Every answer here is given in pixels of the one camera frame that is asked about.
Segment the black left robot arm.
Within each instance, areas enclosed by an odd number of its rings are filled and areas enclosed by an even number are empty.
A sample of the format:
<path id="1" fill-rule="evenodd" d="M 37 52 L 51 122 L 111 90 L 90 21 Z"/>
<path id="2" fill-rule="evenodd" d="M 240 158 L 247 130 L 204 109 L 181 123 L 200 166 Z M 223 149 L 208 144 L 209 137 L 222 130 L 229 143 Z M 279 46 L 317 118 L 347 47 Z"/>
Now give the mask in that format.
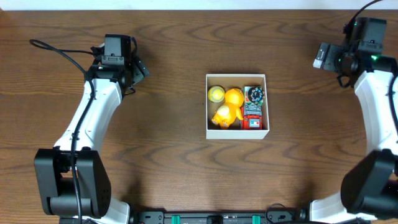
<path id="1" fill-rule="evenodd" d="M 42 209 L 60 223 L 129 223 L 131 208 L 112 196 L 100 154 L 113 113 L 149 71 L 128 35 L 107 34 L 89 54 L 88 69 L 72 61 L 83 73 L 84 91 L 70 124 L 34 157 Z"/>

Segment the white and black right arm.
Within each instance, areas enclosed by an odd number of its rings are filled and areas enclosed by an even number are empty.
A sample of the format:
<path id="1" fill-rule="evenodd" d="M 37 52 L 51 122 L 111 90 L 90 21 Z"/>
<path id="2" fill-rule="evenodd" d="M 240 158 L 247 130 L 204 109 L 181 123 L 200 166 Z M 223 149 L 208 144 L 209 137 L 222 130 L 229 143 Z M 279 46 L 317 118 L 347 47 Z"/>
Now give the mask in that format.
<path id="1" fill-rule="evenodd" d="M 342 45 L 322 43 L 313 66 L 337 73 L 358 97 L 366 156 L 343 178 L 340 191 L 310 203 L 308 221 L 350 223 L 397 218 L 397 60 L 383 55 L 387 22 L 354 17 Z"/>

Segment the white cardboard box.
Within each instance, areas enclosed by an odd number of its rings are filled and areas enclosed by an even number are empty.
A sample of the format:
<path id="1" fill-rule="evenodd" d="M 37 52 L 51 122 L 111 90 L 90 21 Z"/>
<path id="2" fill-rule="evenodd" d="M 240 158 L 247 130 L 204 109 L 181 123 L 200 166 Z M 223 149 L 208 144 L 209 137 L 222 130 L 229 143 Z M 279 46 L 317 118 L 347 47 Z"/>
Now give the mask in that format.
<path id="1" fill-rule="evenodd" d="M 213 103 L 208 99 L 207 92 L 215 85 L 222 86 L 225 92 L 232 88 L 239 88 L 243 94 L 245 86 L 261 86 L 265 92 L 262 104 L 262 129 L 241 130 L 241 121 L 239 119 L 236 119 L 228 129 L 221 129 L 219 125 L 213 124 L 211 122 L 212 117 L 214 117 L 216 110 L 224 103 L 224 100 L 221 103 Z M 265 135 L 269 132 L 266 76 L 264 74 L 208 74 L 206 76 L 206 119 L 207 139 L 264 139 Z"/>

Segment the red toy robot figure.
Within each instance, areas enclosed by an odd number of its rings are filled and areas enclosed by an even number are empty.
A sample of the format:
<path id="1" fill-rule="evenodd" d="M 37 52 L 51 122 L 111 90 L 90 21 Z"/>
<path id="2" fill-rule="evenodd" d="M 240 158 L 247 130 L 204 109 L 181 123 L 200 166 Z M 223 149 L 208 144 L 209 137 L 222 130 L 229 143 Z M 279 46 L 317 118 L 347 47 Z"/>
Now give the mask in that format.
<path id="1" fill-rule="evenodd" d="M 241 130 L 262 129 L 262 105 L 245 103 L 241 108 L 243 120 L 240 122 Z"/>

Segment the multicolour puzzle cube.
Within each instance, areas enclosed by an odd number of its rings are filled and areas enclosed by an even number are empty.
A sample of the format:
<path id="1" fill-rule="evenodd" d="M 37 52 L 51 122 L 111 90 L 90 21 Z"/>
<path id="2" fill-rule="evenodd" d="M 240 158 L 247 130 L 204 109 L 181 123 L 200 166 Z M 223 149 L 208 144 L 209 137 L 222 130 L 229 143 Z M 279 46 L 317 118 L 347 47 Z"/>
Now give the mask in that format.
<path id="1" fill-rule="evenodd" d="M 248 100 L 248 90 L 250 87 L 253 87 L 253 86 L 245 86 L 244 87 L 245 103 L 247 103 L 247 104 L 251 104 L 251 102 Z"/>

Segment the orange dinosaur toy figure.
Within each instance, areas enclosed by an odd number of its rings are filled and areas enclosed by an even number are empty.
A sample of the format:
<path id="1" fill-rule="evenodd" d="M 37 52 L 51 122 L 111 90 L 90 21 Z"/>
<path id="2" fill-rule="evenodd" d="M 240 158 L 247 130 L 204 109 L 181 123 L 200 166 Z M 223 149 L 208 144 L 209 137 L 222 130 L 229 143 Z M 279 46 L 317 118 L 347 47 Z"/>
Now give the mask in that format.
<path id="1" fill-rule="evenodd" d="M 224 95 L 224 103 L 216 110 L 211 122 L 221 129 L 228 129 L 236 119 L 243 120 L 243 104 L 244 94 L 239 88 L 228 90 Z"/>

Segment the black mounting rail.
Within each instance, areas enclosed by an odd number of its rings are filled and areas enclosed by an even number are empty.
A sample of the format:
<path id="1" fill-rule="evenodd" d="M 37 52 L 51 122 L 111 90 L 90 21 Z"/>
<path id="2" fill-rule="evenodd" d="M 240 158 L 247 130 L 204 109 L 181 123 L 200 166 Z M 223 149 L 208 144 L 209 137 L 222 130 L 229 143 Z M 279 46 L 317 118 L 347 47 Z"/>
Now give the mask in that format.
<path id="1" fill-rule="evenodd" d="M 129 217 L 114 215 L 94 219 L 83 217 L 83 223 L 111 223 L 111 224 L 269 224 L 269 223 L 310 223 L 305 214 L 296 214 L 294 211 L 271 209 L 267 212 L 256 213 L 170 213 L 151 211 L 131 213 Z"/>

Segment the black round cap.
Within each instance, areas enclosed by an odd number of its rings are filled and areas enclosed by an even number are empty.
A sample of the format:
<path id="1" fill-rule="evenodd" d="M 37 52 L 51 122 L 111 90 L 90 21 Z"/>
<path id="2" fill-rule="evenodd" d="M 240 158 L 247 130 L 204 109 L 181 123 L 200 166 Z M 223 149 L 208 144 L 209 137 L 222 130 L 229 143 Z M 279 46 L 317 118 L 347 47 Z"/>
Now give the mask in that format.
<path id="1" fill-rule="evenodd" d="M 255 105 L 263 104 L 265 92 L 261 86 L 250 87 L 248 90 L 248 100 Z"/>

